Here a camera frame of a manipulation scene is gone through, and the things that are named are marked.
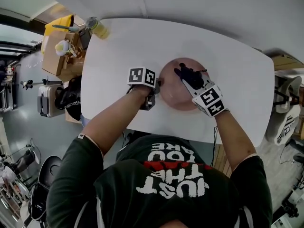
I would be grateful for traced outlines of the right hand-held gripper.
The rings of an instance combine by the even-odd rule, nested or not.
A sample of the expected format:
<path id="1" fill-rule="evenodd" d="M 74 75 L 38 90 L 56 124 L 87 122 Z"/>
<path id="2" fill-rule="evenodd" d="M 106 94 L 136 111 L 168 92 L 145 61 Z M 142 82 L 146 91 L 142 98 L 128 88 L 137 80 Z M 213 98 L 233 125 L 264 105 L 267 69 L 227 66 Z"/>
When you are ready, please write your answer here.
<path id="1" fill-rule="evenodd" d="M 228 111 L 223 102 L 222 91 L 212 80 L 204 80 L 204 89 L 202 90 L 195 90 L 184 79 L 182 83 L 192 96 L 192 102 L 207 116 L 214 117 L 223 111 Z"/>

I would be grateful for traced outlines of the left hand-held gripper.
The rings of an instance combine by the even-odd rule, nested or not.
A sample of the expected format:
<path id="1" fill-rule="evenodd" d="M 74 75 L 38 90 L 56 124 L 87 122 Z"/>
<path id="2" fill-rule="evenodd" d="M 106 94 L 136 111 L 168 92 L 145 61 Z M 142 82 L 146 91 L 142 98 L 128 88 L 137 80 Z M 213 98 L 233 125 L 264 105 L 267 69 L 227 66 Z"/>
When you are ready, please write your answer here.
<path id="1" fill-rule="evenodd" d="M 130 93 L 134 87 L 147 86 L 150 88 L 150 93 L 141 106 L 141 110 L 149 111 L 155 106 L 156 95 L 160 92 L 160 86 L 164 84 L 163 78 L 158 78 L 157 74 L 146 67 L 133 67 L 129 70 L 127 84 L 129 86 L 127 94 Z"/>

